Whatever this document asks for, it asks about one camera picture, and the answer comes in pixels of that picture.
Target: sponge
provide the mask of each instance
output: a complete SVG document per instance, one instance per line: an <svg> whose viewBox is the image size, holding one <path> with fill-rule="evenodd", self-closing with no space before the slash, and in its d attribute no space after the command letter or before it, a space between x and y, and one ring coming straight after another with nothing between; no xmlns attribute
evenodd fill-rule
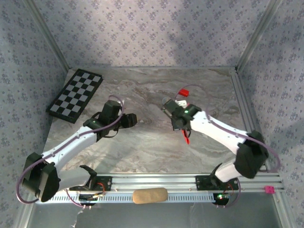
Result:
<svg viewBox="0 0 304 228"><path fill-rule="evenodd" d="M136 204L164 202L168 199L165 188L140 189L133 192L133 202Z"/></svg>

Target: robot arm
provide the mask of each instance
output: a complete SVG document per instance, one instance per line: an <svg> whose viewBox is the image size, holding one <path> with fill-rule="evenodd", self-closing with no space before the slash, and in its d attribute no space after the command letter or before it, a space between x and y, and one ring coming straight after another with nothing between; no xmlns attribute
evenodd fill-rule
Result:
<svg viewBox="0 0 304 228"><path fill-rule="evenodd" d="M120 121L109 128L101 129L113 123L121 110L121 105L109 100L105 103L102 112L98 112L72 136L55 148L43 152L41 155L32 153L27 157L24 170L33 163L48 155L53 155L31 169L24 177L22 185L41 202L48 201L57 191L73 186L86 186L91 189L96 185L97 173L86 165L77 169L61 171L66 163L82 150L107 137L111 130L129 128L137 124L135 114L123 114Z"/></svg>
<svg viewBox="0 0 304 228"><path fill-rule="evenodd" d="M171 118L172 125L175 128L186 131L194 130L208 135L226 146L236 155L235 159L224 164L219 164L211 173L210 181L215 186L220 186L239 176L254 178L269 156L264 147L250 140L238 137L238 135L247 135L263 142L263 136L257 131L248 133L211 117L211 121L235 132L235 134L225 132L213 125L208 120L206 113L193 104L182 107L175 101L169 100L163 105L162 110Z"/></svg>

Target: black and white checkerboard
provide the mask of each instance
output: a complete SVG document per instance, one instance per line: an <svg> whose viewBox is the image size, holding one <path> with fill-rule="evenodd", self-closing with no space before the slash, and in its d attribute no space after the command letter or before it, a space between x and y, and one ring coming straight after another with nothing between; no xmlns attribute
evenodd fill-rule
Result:
<svg viewBox="0 0 304 228"><path fill-rule="evenodd" d="M47 108L47 112L74 124L102 81L101 75L77 70Z"/></svg>

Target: wallpaper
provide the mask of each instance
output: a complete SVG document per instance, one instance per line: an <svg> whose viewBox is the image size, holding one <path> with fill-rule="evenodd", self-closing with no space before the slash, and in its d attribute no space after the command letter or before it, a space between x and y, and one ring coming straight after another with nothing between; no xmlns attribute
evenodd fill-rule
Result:
<svg viewBox="0 0 304 228"><path fill-rule="evenodd" d="M0 227L12 227L16 181L26 157L42 152L51 119L45 108L66 74L21 0L0 2Z"/></svg>
<svg viewBox="0 0 304 228"><path fill-rule="evenodd" d="M304 227L304 3L280 6L241 72L256 122L279 153L280 175Z"/></svg>
<svg viewBox="0 0 304 228"><path fill-rule="evenodd" d="M268 0L35 0L71 68L235 66Z"/></svg>

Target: red connector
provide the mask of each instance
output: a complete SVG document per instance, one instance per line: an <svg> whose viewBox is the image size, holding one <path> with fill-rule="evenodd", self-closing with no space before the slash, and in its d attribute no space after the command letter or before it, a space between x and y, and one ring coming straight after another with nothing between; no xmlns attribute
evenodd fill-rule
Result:
<svg viewBox="0 0 304 228"><path fill-rule="evenodd" d="M187 96L189 96L189 91L187 89L181 89L179 91L179 95L187 97Z"/></svg>
<svg viewBox="0 0 304 228"><path fill-rule="evenodd" d="M265 186L265 193L267 194L274 194L275 193L275 188L273 186Z"/></svg>

